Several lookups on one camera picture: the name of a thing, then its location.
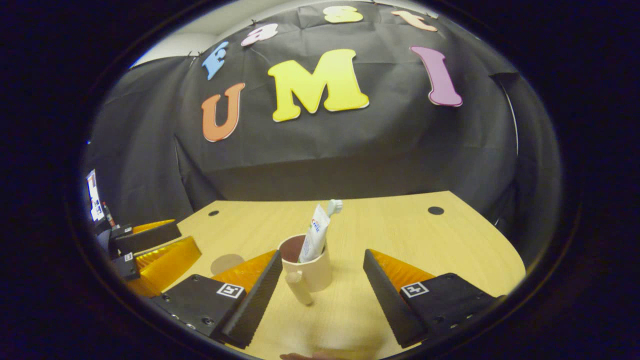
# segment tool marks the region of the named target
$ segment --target toothbrush head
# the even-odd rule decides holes
[[[331,217],[331,215],[333,214],[339,213],[340,211],[342,211],[342,200],[335,200],[335,199],[329,200],[329,206],[328,206],[329,217]]]

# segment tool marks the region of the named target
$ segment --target wooden table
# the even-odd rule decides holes
[[[215,201],[178,224],[202,252],[169,288],[192,274],[211,276],[211,263],[225,254],[245,260],[305,233],[316,204]],[[444,209],[441,215],[427,211]],[[218,210],[219,213],[209,216]],[[379,359],[402,352],[376,300],[362,264],[365,249],[378,250],[433,275],[454,272],[493,296],[509,293],[525,268],[510,242],[451,192],[346,199],[327,232],[333,282],[300,304],[280,281],[249,347],[263,359],[324,350],[348,359]]]

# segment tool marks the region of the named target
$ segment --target yellow letter m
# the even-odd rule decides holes
[[[310,74],[295,60],[289,60],[269,69],[267,74],[276,82],[278,108],[273,120],[281,122],[300,116],[300,107],[293,104],[293,94],[310,113],[315,113],[320,105],[324,87],[328,96],[324,107],[329,111],[365,108],[369,98],[358,87],[351,59],[356,52],[350,49],[331,50],[324,53],[313,74]]]

